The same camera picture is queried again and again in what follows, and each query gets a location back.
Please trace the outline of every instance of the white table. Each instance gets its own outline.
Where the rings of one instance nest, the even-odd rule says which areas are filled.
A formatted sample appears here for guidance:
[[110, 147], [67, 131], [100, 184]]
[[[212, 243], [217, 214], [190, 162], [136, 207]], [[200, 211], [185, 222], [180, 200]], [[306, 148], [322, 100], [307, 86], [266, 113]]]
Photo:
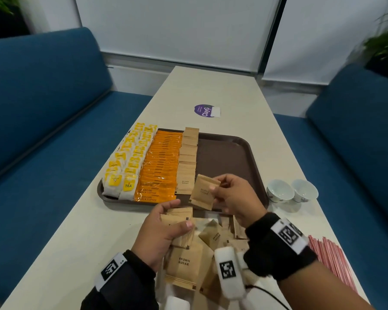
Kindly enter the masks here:
[[[221, 118], [197, 115], [194, 106], [198, 104], [221, 107]], [[274, 178], [289, 183], [305, 178], [253, 77], [175, 67], [138, 121], [166, 129], [183, 130], [189, 126], [204, 133], [242, 137], [252, 148], [265, 184]], [[104, 169], [95, 176], [2, 310], [79, 309], [93, 287], [95, 275], [114, 254], [131, 248], [151, 207], [109, 209], [96, 193]], [[317, 201], [298, 208], [283, 205], [269, 209], [290, 219], [307, 235], [325, 236], [338, 243]], [[367, 300], [353, 272], [352, 275], [359, 294]], [[261, 279], [260, 285], [284, 300], [274, 281]], [[196, 298], [197, 305], [205, 302], [202, 295]], [[259, 307], [264, 302], [265, 309], [279, 309], [273, 300], [255, 290], [249, 299]], [[232, 302], [230, 309], [237, 306]]]

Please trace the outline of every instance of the purple sticker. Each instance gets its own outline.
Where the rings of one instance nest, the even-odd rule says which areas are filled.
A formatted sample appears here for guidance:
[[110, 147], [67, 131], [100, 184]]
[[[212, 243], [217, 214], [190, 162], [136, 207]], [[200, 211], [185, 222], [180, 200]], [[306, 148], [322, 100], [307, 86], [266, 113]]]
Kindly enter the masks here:
[[208, 104], [199, 104], [194, 107], [194, 112], [203, 117], [211, 117], [212, 105]]

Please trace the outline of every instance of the blue backrest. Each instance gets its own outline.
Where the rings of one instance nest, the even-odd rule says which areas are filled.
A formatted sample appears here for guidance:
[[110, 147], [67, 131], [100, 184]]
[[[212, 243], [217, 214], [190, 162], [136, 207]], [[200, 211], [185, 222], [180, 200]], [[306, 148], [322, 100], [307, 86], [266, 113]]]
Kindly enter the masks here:
[[0, 39], [0, 171], [111, 86], [87, 28]]
[[388, 79], [348, 65], [311, 105], [307, 117], [388, 217]]

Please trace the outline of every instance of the ceramic cup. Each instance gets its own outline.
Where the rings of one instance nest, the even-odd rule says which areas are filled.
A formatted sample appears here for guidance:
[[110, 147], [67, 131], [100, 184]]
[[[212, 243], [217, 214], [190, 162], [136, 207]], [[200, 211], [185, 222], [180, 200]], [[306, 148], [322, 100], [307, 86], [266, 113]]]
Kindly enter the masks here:
[[269, 182], [266, 192], [273, 203], [284, 203], [295, 195], [293, 188], [287, 182], [280, 179], [274, 179]]
[[293, 197], [293, 200], [296, 202], [308, 202], [319, 196], [318, 190], [309, 181], [296, 179], [292, 182], [292, 187], [295, 190], [295, 197]]

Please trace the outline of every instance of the black cable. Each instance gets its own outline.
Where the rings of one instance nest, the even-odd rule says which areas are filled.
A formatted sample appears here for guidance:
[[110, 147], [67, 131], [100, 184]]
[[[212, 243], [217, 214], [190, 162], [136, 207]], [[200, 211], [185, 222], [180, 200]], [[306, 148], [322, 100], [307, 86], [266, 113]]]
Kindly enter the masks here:
[[288, 307], [285, 306], [285, 304], [283, 302], [281, 302], [276, 296], [274, 296], [274, 294], [272, 294], [271, 292], [265, 290], [264, 288], [258, 287], [258, 286], [254, 286], [254, 285], [246, 285], [245, 287], [246, 287], [246, 289], [257, 288], [257, 289], [260, 289], [261, 291], [264, 291], [265, 293], [267, 293], [271, 297], [273, 297], [273, 299], [275, 299], [277, 302], [279, 302], [279, 304], [281, 304], [285, 309], [290, 310]]

